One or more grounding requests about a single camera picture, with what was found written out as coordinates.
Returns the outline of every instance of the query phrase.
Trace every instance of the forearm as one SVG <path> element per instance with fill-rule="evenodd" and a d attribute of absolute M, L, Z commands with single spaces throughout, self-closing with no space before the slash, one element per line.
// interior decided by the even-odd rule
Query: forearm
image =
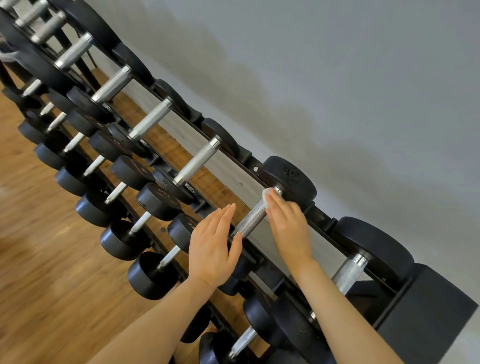
<path fill-rule="evenodd" d="M 212 293 L 201 279 L 187 279 L 128 326 L 89 364 L 167 364 L 186 328 Z"/>
<path fill-rule="evenodd" d="M 403 363 L 314 260 L 292 272 L 338 364 Z"/>

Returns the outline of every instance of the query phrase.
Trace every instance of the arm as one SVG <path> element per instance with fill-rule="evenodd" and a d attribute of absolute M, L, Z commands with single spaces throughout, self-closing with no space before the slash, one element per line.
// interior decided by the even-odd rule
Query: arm
<path fill-rule="evenodd" d="M 160 303 L 102 349 L 89 364 L 167 364 L 183 333 L 215 288 L 235 269 L 241 236 L 227 236 L 235 204 L 218 209 L 195 228 L 189 248 L 189 277 Z"/>
<path fill-rule="evenodd" d="M 338 364 L 402 364 L 312 258 L 307 221 L 299 206 L 275 191 L 267 215 L 280 255 L 307 298 Z"/>

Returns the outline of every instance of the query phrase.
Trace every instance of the right hand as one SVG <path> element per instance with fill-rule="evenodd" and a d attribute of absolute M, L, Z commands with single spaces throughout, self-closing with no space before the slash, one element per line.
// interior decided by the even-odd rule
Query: right hand
<path fill-rule="evenodd" d="M 233 273 L 242 251 L 241 234 L 235 235 L 230 251 L 227 239 L 235 204 L 218 209 L 193 230 L 188 252 L 189 278 L 200 279 L 213 292 Z"/>
<path fill-rule="evenodd" d="M 274 189 L 266 195 L 268 219 L 275 245 L 290 272 L 295 276 L 302 265 L 312 261 L 307 220 L 294 202 L 285 201 Z"/>

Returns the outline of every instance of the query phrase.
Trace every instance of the gray wall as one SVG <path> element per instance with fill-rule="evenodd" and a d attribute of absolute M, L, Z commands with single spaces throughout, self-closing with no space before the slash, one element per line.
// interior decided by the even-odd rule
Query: gray wall
<path fill-rule="evenodd" d="M 89 2 L 260 160 L 298 165 L 322 210 L 385 230 L 480 302 L 478 1 Z M 477 314 L 444 362 L 479 354 Z"/>

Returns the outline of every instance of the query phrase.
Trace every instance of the wooden floor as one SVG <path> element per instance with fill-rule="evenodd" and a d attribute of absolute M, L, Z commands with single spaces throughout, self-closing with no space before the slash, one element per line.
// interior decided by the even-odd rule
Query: wooden floor
<path fill-rule="evenodd" d="M 101 72 L 96 70 L 95 75 L 104 83 Z M 119 114 L 133 124 L 145 115 L 122 93 L 114 101 Z M 116 260 L 101 248 L 103 229 L 76 214 L 78 197 L 55 183 L 56 171 L 41 163 L 34 145 L 18 133 L 22 119 L 16 106 L 0 94 L 0 363 L 85 363 L 157 302 L 130 288 L 126 276 L 130 262 Z M 146 140 L 175 168 L 192 157 L 159 126 Z M 102 170 L 114 181 L 108 166 Z M 192 185 L 217 207 L 235 202 L 235 222 L 249 211 L 205 168 Z M 135 195 L 131 190 L 124 193 L 142 212 Z M 195 216 L 187 206 L 185 211 Z M 148 225 L 173 247 L 162 232 L 166 223 L 152 219 Z M 178 260 L 188 267 L 187 255 Z M 248 327 L 240 296 L 216 291 L 212 302 L 237 333 Z M 250 347 L 260 356 L 267 344 L 257 338 Z M 177 363 L 197 363 L 198 341 L 180 344 L 175 358 Z"/>

